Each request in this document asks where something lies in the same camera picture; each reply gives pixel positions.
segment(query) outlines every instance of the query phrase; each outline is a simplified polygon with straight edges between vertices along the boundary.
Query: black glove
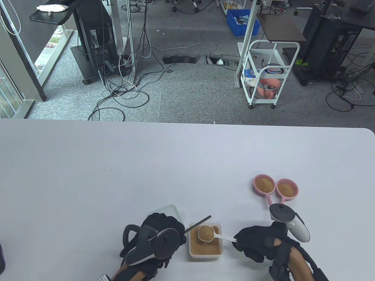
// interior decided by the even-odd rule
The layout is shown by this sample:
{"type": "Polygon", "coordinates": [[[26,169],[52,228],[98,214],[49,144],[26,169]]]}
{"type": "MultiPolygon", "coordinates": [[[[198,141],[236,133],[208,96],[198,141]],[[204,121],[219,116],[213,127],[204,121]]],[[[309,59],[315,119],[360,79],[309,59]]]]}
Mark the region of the black glove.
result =
{"type": "Polygon", "coordinates": [[[285,223],[273,222],[271,226],[252,226],[242,229],[234,238],[237,243],[233,246],[245,256],[257,263],[262,263],[264,257],[274,260],[279,246],[273,246],[275,239],[287,242],[291,245],[299,243],[287,236],[288,229],[285,223]]]}
{"type": "MultiPolygon", "coordinates": [[[[167,217],[165,214],[153,213],[144,220],[141,227],[144,225],[147,225],[159,231],[166,228],[173,228],[180,234],[180,246],[186,243],[186,236],[184,235],[185,227],[174,217],[167,217]]],[[[128,243],[128,245],[121,251],[120,257],[124,258],[125,260],[126,254],[136,246],[137,239],[138,234],[136,234],[135,237],[128,243]]],[[[162,268],[163,265],[165,268],[168,266],[171,257],[172,256],[164,260],[158,260],[155,258],[149,259],[138,265],[131,266],[131,268],[142,271],[147,275],[144,280],[149,280],[156,276],[158,268],[162,268]]]]}

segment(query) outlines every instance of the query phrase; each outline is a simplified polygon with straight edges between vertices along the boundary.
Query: white table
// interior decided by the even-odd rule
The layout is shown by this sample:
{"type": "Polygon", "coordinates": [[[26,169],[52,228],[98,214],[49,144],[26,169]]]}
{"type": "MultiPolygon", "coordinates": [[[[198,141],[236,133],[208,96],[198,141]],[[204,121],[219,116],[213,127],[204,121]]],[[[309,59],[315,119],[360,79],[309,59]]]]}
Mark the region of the white table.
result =
{"type": "MultiPolygon", "coordinates": [[[[167,203],[186,224],[212,215],[227,235],[268,225],[266,199],[250,187],[259,173],[299,185],[287,204],[330,281],[371,280],[375,137],[367,129],[1,120],[0,135],[1,281],[112,276],[124,227],[167,203]]],[[[216,262],[189,262],[187,248],[155,280],[270,280],[269,261],[256,264],[229,242],[216,262]]]]}

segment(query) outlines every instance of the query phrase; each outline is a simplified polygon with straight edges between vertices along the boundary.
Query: container lid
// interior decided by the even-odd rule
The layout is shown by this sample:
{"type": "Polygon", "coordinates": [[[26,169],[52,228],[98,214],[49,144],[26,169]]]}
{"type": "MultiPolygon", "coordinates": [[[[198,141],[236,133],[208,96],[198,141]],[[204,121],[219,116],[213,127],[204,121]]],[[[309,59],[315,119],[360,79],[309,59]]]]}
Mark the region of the container lid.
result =
{"type": "Polygon", "coordinates": [[[147,216],[153,214],[153,213],[164,213],[166,216],[172,216],[176,218],[180,223],[182,223],[185,227],[184,219],[185,216],[179,211],[176,205],[169,204],[160,208],[157,208],[147,214],[147,216]]]}

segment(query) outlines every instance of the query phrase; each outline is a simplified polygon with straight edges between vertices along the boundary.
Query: carpet floor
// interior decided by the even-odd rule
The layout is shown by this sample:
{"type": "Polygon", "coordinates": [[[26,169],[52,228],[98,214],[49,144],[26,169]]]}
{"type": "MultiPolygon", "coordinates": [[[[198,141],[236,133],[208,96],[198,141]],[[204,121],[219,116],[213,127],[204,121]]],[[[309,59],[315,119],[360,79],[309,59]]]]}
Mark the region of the carpet floor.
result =
{"type": "MultiPolygon", "coordinates": [[[[124,4],[119,0],[119,7],[124,4]]],[[[178,3],[179,9],[193,12],[189,1],[178,3]]],[[[291,15],[300,30],[303,30],[309,11],[300,11],[298,16],[291,15]]],[[[127,33],[126,11],[120,10],[123,36],[127,33]]],[[[213,2],[204,11],[185,15],[173,13],[171,3],[158,1],[149,8],[149,34],[152,46],[160,49],[189,46],[202,42],[213,42],[217,45],[214,55],[238,55],[237,42],[243,37],[234,37],[230,31],[221,8],[213,2]]],[[[134,42],[138,45],[143,26],[143,14],[132,14],[134,42]]],[[[254,39],[260,39],[262,29],[254,39]]],[[[358,38],[351,54],[366,52],[375,44],[375,36],[370,31],[363,31],[358,38]]],[[[77,45],[75,33],[60,60],[57,62],[44,91],[47,101],[35,103],[28,118],[87,120],[96,103],[108,95],[100,81],[90,85],[82,84],[82,75],[70,51],[71,46],[77,45]]],[[[278,126],[320,126],[320,127],[364,127],[375,132],[375,107],[356,106],[351,112],[343,113],[329,108],[326,95],[331,92],[331,84],[327,82],[313,83],[303,87],[291,74],[285,84],[276,109],[270,105],[256,105],[248,109],[248,102],[243,89],[234,87],[233,71],[218,66],[207,65],[205,55],[213,51],[213,44],[193,46],[189,49],[158,51],[154,49],[156,58],[161,61],[164,55],[186,54],[197,55],[197,64],[177,64],[171,66],[170,73],[165,73],[159,81],[148,84],[142,91],[150,96],[149,102],[136,109],[125,108],[110,99],[101,107],[115,107],[125,113],[126,121],[140,122],[174,122],[174,123],[215,123],[215,124],[248,124],[248,125],[278,125],[278,126]]],[[[361,64],[363,58],[357,57],[355,62],[361,64]]],[[[162,70],[162,66],[151,56],[144,59],[140,73],[162,70]]],[[[145,76],[140,86],[157,80],[161,73],[145,76]]],[[[364,76],[375,84],[374,71],[364,76]]],[[[113,78],[117,84],[121,78],[113,78]]],[[[363,89],[362,99],[358,104],[375,105],[374,87],[366,80],[360,80],[363,89]]],[[[356,93],[349,92],[348,96],[356,98],[356,93]]],[[[135,99],[124,100],[117,98],[127,106],[137,106],[147,100],[145,94],[139,94],[135,99]]],[[[347,110],[348,105],[334,95],[328,97],[331,106],[339,110],[347,110]]],[[[115,109],[100,111],[102,121],[122,121],[121,112],[115,109]]]]}

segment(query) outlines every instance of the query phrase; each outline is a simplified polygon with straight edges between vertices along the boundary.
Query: glove strap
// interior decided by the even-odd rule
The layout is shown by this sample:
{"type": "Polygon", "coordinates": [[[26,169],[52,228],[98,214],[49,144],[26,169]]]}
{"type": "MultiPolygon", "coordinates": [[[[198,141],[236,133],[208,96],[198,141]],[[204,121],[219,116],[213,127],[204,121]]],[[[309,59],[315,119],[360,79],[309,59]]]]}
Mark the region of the glove strap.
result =
{"type": "Polygon", "coordinates": [[[288,261],[292,247],[293,245],[284,241],[278,246],[275,260],[270,266],[270,275],[274,281],[290,281],[288,261]]]}

